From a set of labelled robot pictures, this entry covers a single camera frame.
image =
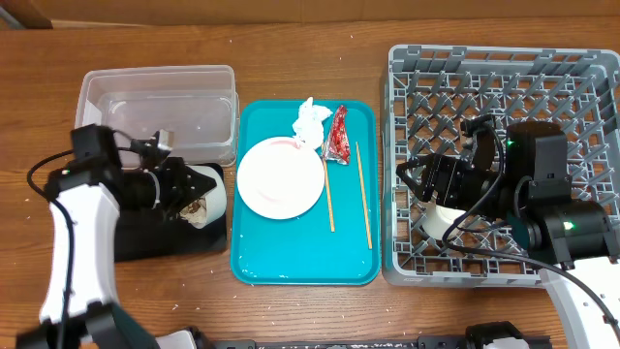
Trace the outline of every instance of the chopstick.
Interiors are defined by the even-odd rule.
[[[370,225],[368,224],[368,207],[366,205],[366,189],[364,188],[364,173],[361,169],[361,157],[359,156],[359,144],[356,142],[357,150],[357,171],[359,172],[359,186],[361,187],[361,202],[364,205],[364,220],[366,222],[366,237],[368,238],[368,249],[372,249],[372,238],[370,237]]]
[[[331,226],[331,232],[336,231],[336,227],[333,224],[333,209],[331,208],[331,192],[329,191],[329,174],[327,174],[327,161],[323,157],[323,168],[325,169],[325,190],[327,192],[327,207],[329,208],[329,225]]]

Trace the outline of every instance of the red snack packet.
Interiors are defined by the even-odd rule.
[[[325,141],[325,151],[323,156],[326,160],[335,160],[338,164],[349,165],[351,162],[351,146],[345,128],[345,116],[347,108],[338,107],[336,115],[333,117],[327,141]]]

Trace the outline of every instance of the blue tray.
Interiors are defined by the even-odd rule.
[[[241,116],[238,159],[260,141],[294,135],[293,122],[303,101],[258,101]],[[363,285],[381,265],[377,132],[372,110],[357,101],[315,101],[334,113],[345,105],[351,143],[348,166],[328,162],[335,233],[329,228],[327,197],[297,218],[272,220],[259,216],[234,190],[231,269],[248,284]],[[324,122],[325,137],[333,117]],[[356,142],[364,171],[372,250],[368,249]]]

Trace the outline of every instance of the plastic dish rack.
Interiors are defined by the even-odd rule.
[[[528,265],[465,256],[419,229],[426,218],[424,203],[396,176],[396,165],[419,154],[458,156],[463,117],[492,113],[502,140],[507,125],[515,122],[560,124],[569,139],[573,196],[599,202],[618,229],[619,64],[617,53],[598,49],[393,47],[381,107],[384,278],[407,286],[541,286]],[[472,228],[489,225],[480,217],[470,223]],[[510,228],[462,233],[455,243],[526,255]]]

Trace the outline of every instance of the wooden table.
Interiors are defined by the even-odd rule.
[[[0,347],[13,347],[17,332],[38,324],[53,229],[25,175],[70,148],[89,71],[228,64],[242,107],[314,96],[357,99],[379,116],[380,76],[395,44],[620,51],[618,37],[618,17],[0,32]],[[47,171],[63,164],[36,179],[44,183]],[[233,176],[227,169],[229,193]],[[394,287],[380,275],[365,287],[251,287],[234,278],[228,251],[117,265],[116,282],[123,306],[157,335],[196,325],[214,339],[415,338],[509,320],[566,347],[544,290]]]

